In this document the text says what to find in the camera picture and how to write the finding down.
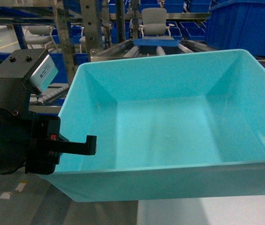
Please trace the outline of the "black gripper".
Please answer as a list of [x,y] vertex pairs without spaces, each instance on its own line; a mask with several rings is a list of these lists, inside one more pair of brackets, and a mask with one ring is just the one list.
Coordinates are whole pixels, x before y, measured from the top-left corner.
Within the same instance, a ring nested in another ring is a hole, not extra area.
[[62,153],[93,156],[97,152],[97,136],[87,135],[85,142],[70,142],[60,134],[61,119],[57,115],[40,114],[32,125],[25,173],[49,175],[59,164]]

